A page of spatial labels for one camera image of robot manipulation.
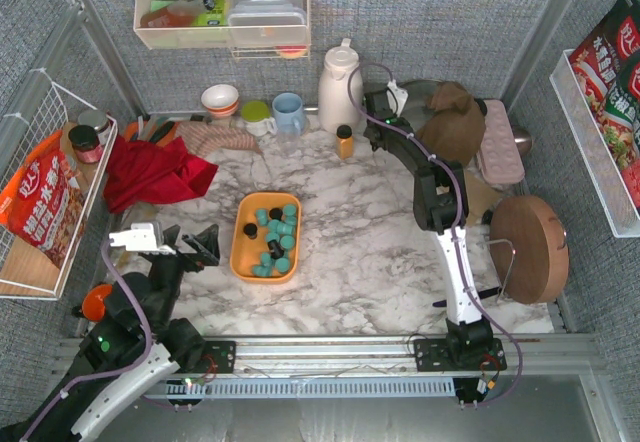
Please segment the orange plastic storage basket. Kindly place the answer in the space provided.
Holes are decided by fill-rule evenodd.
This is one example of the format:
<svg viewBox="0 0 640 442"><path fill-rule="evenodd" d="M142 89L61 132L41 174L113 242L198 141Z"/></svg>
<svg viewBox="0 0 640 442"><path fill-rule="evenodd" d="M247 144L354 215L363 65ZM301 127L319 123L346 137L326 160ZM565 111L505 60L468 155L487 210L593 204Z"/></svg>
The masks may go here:
<svg viewBox="0 0 640 442"><path fill-rule="evenodd" d="M277 233L270 232L267 226L261 227L258 225L255 217L255 211L257 209L263 208L269 213L269 210L272 208L280 208L282 210L286 204L295 204L298 208L298 213L296 217L290 218L285 218L282 215ZM287 257L290 260L290 270L286 273L277 271L274 267L274 262L277 259L272 258L272 276L268 278L255 277L252 274L252 267L254 265L261 264L260 255L262 253L270 253L267 243L271 240L279 242L283 235L288 235L282 231L282 222L285 220L289 220L290 222L296 220L297 222L296 230L291 234L291 236L294 236L296 239L295 247L291 250L284 249L283 255L283 257ZM288 282L293 277L293 274L297 269L299 242L301 241L301 222L301 203L292 194L285 192L254 192L245 196L238 206L233 232L232 246L229 256L232 273L244 282L253 284L278 285ZM254 240L250 240L243 233L243 227L247 223L254 223L258 227L258 235Z"/></svg>

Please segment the green capsule late added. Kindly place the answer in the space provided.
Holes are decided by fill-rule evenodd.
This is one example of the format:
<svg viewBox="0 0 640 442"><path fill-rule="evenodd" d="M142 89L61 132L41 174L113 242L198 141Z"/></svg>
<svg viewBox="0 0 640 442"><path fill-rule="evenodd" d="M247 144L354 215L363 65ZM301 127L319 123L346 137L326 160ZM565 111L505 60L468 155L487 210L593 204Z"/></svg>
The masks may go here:
<svg viewBox="0 0 640 442"><path fill-rule="evenodd" d="M272 272L273 272L273 267L271 264L267 264L267 265L254 265L252 267L252 274L255 277L259 277L259 278L268 278L272 276Z"/></svg>

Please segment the green capsule with number 3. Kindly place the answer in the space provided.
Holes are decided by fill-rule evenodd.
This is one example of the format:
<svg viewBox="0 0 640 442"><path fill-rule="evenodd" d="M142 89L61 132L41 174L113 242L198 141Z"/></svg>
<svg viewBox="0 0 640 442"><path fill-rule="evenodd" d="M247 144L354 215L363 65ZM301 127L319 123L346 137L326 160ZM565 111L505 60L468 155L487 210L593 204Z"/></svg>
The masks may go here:
<svg viewBox="0 0 640 442"><path fill-rule="evenodd" d="M270 253L262 253L260 255L260 261L264 266L271 265L273 263L273 259Z"/></svg>

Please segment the green capsule with chinese text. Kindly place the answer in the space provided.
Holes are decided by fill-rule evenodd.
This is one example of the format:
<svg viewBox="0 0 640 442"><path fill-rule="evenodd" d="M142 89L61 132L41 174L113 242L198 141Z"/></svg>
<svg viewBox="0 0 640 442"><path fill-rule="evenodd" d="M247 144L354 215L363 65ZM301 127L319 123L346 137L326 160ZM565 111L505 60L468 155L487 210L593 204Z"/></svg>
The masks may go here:
<svg viewBox="0 0 640 442"><path fill-rule="evenodd" d="M279 227L279 224L280 224L280 223L281 223L281 221L280 221L280 220L272 219L272 220L270 220L270 221L268 222L268 224L267 224L267 228L268 228L268 230L269 230L270 232L275 232L275 233L277 233L277 232L278 232L278 227Z"/></svg>

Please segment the black coffee capsule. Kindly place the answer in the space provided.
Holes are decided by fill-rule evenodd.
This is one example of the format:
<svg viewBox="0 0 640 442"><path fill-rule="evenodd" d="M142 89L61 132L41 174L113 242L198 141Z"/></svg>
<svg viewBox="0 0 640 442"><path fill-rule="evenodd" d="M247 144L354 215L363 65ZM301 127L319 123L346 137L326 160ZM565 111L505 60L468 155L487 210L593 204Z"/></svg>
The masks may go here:
<svg viewBox="0 0 640 442"><path fill-rule="evenodd" d="M282 218L282 210L280 208L272 208L269 210L269 217L274 220L280 220Z"/></svg>

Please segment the green capsule top edge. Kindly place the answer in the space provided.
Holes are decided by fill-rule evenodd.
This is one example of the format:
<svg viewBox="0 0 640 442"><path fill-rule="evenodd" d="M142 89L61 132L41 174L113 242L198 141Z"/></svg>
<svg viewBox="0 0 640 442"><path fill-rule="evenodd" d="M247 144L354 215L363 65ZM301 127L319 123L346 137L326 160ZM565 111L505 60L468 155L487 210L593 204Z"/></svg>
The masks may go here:
<svg viewBox="0 0 640 442"><path fill-rule="evenodd" d="M291 250L295 247L296 239L291 235L283 235L279 241L281 247L285 250Z"/></svg>

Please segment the green capsule number 3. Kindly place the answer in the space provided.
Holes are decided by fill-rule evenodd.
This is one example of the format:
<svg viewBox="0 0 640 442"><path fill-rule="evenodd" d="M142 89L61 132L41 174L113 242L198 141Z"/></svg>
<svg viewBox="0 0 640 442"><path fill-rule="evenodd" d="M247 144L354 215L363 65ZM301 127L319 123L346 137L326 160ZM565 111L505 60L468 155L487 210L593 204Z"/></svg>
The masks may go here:
<svg viewBox="0 0 640 442"><path fill-rule="evenodd" d="M282 208L282 213L285 218L296 217L298 213L298 208L295 204L286 204Z"/></svg>

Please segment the brown cardboard sheet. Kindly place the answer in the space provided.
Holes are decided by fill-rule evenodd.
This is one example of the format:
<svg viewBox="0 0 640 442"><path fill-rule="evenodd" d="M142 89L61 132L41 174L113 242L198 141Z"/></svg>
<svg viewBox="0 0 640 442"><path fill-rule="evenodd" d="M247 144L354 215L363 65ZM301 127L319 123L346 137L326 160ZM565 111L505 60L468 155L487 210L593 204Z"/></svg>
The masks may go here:
<svg viewBox="0 0 640 442"><path fill-rule="evenodd" d="M500 200L502 193L467 170L464 171L464 178L469 206L466 225L478 225L484 213Z"/></svg>

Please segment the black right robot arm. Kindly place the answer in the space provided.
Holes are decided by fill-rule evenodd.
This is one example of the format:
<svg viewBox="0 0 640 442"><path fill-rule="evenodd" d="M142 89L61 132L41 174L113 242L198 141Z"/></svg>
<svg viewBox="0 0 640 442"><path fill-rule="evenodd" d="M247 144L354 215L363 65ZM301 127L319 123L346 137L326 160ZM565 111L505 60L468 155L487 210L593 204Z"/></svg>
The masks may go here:
<svg viewBox="0 0 640 442"><path fill-rule="evenodd" d="M413 214L419 228L439 245L446 282L446 344L457 367L489 352L493 331L481 308L466 248L468 202L463 169L446 162L415 138L410 124L392 109L385 91L363 98L365 137L373 150L395 156L412 174Z"/></svg>

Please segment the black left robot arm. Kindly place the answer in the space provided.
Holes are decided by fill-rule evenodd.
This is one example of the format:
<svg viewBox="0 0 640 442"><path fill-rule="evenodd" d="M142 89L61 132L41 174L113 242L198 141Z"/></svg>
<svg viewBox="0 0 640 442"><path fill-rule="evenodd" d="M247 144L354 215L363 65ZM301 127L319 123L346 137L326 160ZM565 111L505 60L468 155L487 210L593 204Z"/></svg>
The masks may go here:
<svg viewBox="0 0 640 442"><path fill-rule="evenodd" d="M184 373L204 384L232 367L232 356L172 316L184 274L218 265L218 232L215 224L198 235L182 235L177 225L165 230L166 251L144 254L149 272L124 274L113 285L63 379L28 419L3 427L2 440L95 441L163 378Z"/></svg>

